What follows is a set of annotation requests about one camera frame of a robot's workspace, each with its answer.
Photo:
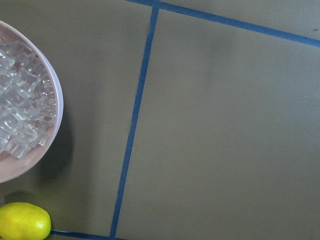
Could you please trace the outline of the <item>clear ice cubes pile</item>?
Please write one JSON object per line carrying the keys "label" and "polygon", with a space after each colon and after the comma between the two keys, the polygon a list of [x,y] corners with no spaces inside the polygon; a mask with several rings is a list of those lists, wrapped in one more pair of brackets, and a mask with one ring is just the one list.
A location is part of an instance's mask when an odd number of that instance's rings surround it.
{"label": "clear ice cubes pile", "polygon": [[0,42],[0,151],[23,159],[44,146],[57,117],[54,84],[40,57],[20,40]]}

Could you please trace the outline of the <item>pink bowl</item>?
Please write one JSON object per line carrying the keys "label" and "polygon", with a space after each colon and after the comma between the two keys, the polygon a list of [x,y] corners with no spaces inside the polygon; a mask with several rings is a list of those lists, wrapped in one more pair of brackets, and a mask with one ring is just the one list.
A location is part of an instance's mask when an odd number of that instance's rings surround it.
{"label": "pink bowl", "polygon": [[49,150],[61,126],[64,111],[64,98],[59,78],[53,66],[48,61],[46,56],[27,37],[25,37],[14,27],[3,21],[0,22],[0,37],[6,41],[20,40],[22,42],[25,42],[35,51],[41,62],[44,64],[49,77],[53,82],[56,99],[56,118],[54,125],[47,129],[47,132],[50,134],[50,136],[45,145],[33,148],[25,156],[25,158],[20,160],[9,154],[0,155],[0,182],[5,183],[12,179],[18,178],[22,174],[29,171],[42,159],[42,157]]}

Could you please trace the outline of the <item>yellow lemon near bowl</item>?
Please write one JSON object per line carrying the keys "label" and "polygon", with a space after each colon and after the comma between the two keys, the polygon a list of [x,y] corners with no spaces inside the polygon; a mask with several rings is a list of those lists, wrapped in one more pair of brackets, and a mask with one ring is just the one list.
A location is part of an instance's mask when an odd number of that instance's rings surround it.
{"label": "yellow lemon near bowl", "polygon": [[0,208],[0,238],[3,240],[44,240],[50,232],[50,215],[39,206],[13,202]]}

